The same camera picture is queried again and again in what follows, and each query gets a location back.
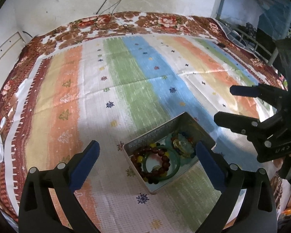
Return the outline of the green jade bangle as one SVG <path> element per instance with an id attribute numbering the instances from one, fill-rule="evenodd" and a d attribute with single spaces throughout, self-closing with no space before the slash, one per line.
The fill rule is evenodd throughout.
<path id="1" fill-rule="evenodd" d="M 167 155 L 165 155 L 166 152 L 174 154 L 174 156 L 176 157 L 176 166 L 172 173 L 163 176 L 163 174 L 168 173 L 169 168 L 171 166 L 171 160 Z M 148 161 L 150 155 L 152 154 L 157 154 L 158 156 L 160 156 L 162 164 L 158 170 L 152 170 L 149 172 L 146 167 L 146 162 Z M 152 148 L 145 154 L 142 162 L 142 169 L 146 175 L 147 180 L 150 180 L 151 183 L 159 183 L 164 180 L 172 178 L 179 171 L 180 164 L 181 164 L 180 156 L 173 148 L 167 147 L 165 145 L 160 145 L 155 148 Z"/>

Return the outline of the open jewelry box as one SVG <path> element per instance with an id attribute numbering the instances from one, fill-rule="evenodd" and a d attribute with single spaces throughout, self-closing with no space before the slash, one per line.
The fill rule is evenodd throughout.
<path id="1" fill-rule="evenodd" d="M 150 180 L 147 180 L 145 176 L 146 174 L 142 169 L 142 162 L 145 154 L 152 148 L 160 145 L 165 145 L 174 149 L 172 142 L 175 139 L 190 142 L 196 155 L 194 158 L 184 158 L 179 155 L 181 159 L 179 171 L 168 180 L 159 183 L 151 183 Z M 132 171 L 143 184 L 145 189 L 150 194 L 157 194 L 159 191 L 175 182 L 180 176 L 185 174 L 198 163 L 199 158 L 196 153 L 196 147 L 198 144 L 202 144 L 207 149 L 214 149 L 216 146 L 216 142 L 202 128 L 202 126 L 200 126 L 189 113 L 184 112 L 147 133 L 125 143 L 122 146 L 122 150 L 125 153 L 125 157 Z M 163 176 L 172 173 L 176 166 L 176 157 L 174 154 L 166 152 L 165 155 L 170 158 L 171 166 L 168 173 L 163 174 Z M 161 157 L 157 154 L 152 154 L 146 162 L 146 167 L 150 172 L 152 170 L 158 170 L 161 164 Z"/>

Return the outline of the metal rack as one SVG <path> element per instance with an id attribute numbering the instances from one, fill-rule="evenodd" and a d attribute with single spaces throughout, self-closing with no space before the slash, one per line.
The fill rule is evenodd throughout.
<path id="1" fill-rule="evenodd" d="M 256 29 L 251 23 L 242 26 L 229 24 L 222 19 L 216 19 L 216 22 L 232 43 L 265 61 L 268 66 L 275 66 L 279 61 L 275 40 L 263 30 Z"/>

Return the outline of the gold bangle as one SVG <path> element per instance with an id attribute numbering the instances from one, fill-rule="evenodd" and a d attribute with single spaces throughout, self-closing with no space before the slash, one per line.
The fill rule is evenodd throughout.
<path id="1" fill-rule="evenodd" d="M 173 142 L 174 149 L 184 158 L 194 158 L 196 155 L 190 142 L 175 139 Z"/>

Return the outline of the striped colourful bed cloth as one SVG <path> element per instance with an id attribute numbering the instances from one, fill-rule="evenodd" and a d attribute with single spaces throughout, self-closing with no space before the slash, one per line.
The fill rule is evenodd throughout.
<path id="1" fill-rule="evenodd" d="M 260 168 L 244 136 L 218 127 L 218 111 L 264 120 L 274 108 L 230 94 L 266 77 L 213 41 L 171 35 L 94 39 L 38 58 L 16 92 L 5 142 L 5 179 L 14 210 L 30 167 L 52 169 L 92 140 L 100 156 L 76 192 L 102 232 L 194 232 L 219 197 L 200 164 L 151 195 L 125 158 L 124 144 L 187 112 L 244 170 Z"/>

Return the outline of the white headboard panel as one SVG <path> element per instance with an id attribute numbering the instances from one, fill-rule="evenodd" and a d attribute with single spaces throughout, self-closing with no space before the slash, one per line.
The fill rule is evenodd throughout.
<path id="1" fill-rule="evenodd" d="M 26 42 L 19 32 L 12 34 L 0 45 L 0 62 L 4 62 L 5 58 L 8 59 L 8 63 L 17 61 L 25 44 Z"/>

